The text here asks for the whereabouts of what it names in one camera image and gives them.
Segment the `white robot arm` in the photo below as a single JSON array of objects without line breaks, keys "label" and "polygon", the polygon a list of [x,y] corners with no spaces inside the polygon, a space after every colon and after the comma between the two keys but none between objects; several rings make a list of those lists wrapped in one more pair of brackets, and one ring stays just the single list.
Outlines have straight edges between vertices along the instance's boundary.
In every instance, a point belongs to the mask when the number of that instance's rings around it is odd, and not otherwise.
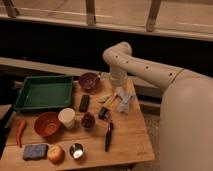
[{"label": "white robot arm", "polygon": [[213,171],[213,78],[136,58],[127,42],[106,49],[103,59],[114,86],[132,74],[163,92],[160,171]]}]

